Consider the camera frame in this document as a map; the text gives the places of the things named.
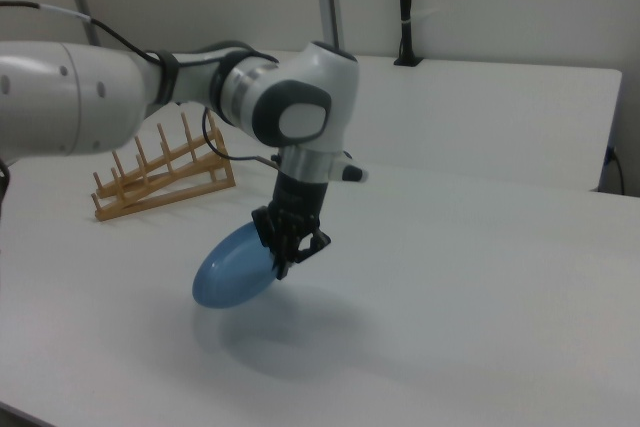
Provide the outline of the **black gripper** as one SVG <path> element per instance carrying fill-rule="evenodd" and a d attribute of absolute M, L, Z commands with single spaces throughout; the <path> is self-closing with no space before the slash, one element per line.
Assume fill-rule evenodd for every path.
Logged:
<path fill-rule="evenodd" d="M 331 237 L 320 230 L 327 187 L 327 183 L 303 182 L 279 172 L 271 202 L 251 213 L 278 280 L 287 276 L 290 263 L 300 264 L 331 244 Z M 287 239 L 295 239 L 289 259 Z"/>

